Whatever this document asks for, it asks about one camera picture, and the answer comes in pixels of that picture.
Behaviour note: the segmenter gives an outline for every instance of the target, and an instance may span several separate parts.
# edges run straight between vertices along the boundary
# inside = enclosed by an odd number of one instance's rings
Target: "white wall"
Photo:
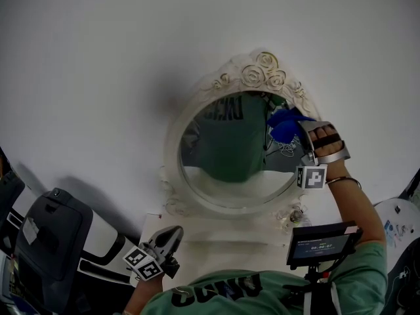
[[[340,128],[372,200],[389,198],[420,166],[419,15],[420,0],[0,0],[0,145],[33,190],[138,233],[164,203],[177,104],[263,46]]]

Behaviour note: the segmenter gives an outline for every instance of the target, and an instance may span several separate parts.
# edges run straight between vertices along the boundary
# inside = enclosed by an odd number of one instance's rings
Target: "digital timer display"
[[[349,236],[348,234],[343,234],[342,236],[330,238],[298,241],[293,258],[303,259],[340,253],[346,245]]]

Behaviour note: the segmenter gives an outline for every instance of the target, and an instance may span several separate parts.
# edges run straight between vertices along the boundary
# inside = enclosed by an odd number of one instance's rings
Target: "bracelet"
[[[331,184],[331,183],[339,182],[339,181],[343,181],[343,180],[351,180],[351,181],[357,183],[359,188],[362,189],[362,186],[360,185],[359,181],[357,181],[355,178],[352,178],[352,177],[349,177],[349,176],[337,177],[333,180],[327,181],[326,184]]]

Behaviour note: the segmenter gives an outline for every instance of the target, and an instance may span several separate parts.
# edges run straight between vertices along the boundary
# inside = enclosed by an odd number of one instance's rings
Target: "mirror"
[[[200,111],[179,148],[182,172],[196,194],[223,207],[242,208],[262,205],[286,190],[303,149],[297,136],[290,144],[276,142],[266,122],[289,107],[279,95],[242,91]]]

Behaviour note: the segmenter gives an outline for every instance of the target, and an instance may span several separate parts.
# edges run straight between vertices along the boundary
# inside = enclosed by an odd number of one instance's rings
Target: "shirt sleeve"
[[[343,315],[380,314],[387,291],[387,252],[380,243],[357,247],[330,275]]]

